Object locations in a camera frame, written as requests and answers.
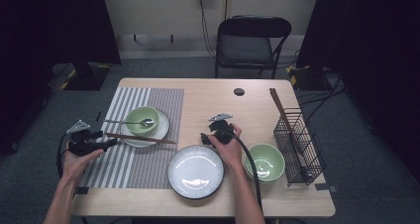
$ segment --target human arm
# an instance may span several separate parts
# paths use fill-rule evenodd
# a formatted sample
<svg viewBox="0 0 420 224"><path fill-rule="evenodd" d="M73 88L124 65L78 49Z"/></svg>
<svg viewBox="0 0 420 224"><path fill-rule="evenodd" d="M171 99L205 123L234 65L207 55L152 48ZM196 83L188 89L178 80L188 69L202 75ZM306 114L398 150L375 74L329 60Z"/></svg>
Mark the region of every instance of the human arm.
<svg viewBox="0 0 420 224"><path fill-rule="evenodd" d="M235 135L241 135L242 130L232 124ZM233 181L235 194L235 219L241 224L263 224L263 212L260 209L257 198L248 184L248 178L242 165L242 148L236 139L229 144L220 143L216 137L208 136L210 142L216 147L220 157L228 166Z"/></svg>
<svg viewBox="0 0 420 224"><path fill-rule="evenodd" d="M102 153L104 151L101 149L84 157L79 157L69 151L64 153L62 177L56 187L44 224L70 223L71 201L74 189L79 184L87 164Z"/></svg>

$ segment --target wooden table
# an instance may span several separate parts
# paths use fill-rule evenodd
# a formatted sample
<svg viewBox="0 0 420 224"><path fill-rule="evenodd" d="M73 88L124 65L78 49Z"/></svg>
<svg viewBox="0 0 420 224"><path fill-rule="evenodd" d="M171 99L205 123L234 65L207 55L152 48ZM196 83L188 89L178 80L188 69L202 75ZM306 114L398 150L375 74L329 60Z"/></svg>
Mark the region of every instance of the wooden table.
<svg viewBox="0 0 420 224"><path fill-rule="evenodd" d="M285 108L298 107L292 86L286 80L263 79L188 79L124 78L120 87L182 88L184 98L178 149L201 144L200 133L209 133L209 117L232 114L229 122L243 130L241 139L251 147L275 145L273 129L279 113L269 94L275 88ZM243 88L245 95L234 94ZM317 190L315 183L325 183L321 173L314 183L287 186L283 175L271 184L262 184L265 217L328 217L335 213L329 190ZM233 217L233 186L229 170L220 188L201 200L188 200L172 189L90 188L77 194L72 214L78 216L160 216L160 217Z"/></svg>

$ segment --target wire basket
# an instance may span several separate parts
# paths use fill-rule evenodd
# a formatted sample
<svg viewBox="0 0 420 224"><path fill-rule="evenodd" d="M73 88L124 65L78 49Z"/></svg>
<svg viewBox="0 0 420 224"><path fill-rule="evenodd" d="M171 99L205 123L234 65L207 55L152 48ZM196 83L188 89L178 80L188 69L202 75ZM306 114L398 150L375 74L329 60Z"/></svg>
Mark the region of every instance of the wire basket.
<svg viewBox="0 0 420 224"><path fill-rule="evenodd" d="M293 145L291 134L285 121L280 118L274 129L274 136L278 149L284 156L288 186L293 183L312 183L326 168L321 156L321 150L315 136L312 136L309 127L305 125L300 109L284 109L287 120L297 140Z"/></svg>

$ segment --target human hand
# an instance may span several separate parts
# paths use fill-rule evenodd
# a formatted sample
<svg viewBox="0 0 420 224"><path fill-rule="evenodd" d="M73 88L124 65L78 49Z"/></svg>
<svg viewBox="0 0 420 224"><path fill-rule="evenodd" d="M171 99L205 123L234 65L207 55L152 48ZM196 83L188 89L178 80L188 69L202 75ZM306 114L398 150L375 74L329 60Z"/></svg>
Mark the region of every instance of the human hand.
<svg viewBox="0 0 420 224"><path fill-rule="evenodd" d="M241 136L242 130L235 124L231 124L234 128L234 133L238 137ZM222 144L213 135L208 136L210 142L216 147L222 160L229 166L229 168L242 165L242 148L236 139L232 139L228 144Z"/></svg>
<svg viewBox="0 0 420 224"><path fill-rule="evenodd" d="M99 149L86 156L79 157L70 151L66 151L64 153L62 177L68 178L78 184L89 162L98 158L103 153L104 151Z"/></svg>

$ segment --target striped placemat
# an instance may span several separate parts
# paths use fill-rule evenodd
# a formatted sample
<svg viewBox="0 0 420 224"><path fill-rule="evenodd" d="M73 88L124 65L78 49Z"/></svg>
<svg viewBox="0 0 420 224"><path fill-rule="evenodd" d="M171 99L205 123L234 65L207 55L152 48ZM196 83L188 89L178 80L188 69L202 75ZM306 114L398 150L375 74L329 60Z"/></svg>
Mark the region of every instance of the striped placemat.
<svg viewBox="0 0 420 224"><path fill-rule="evenodd" d="M118 87L106 119L122 121L134 108L152 106L169 119L167 140L178 141L183 89ZM104 133L119 133L119 124L104 123ZM177 152L177 144L134 148L121 140L87 167L79 186L103 188L169 189L167 165Z"/></svg>

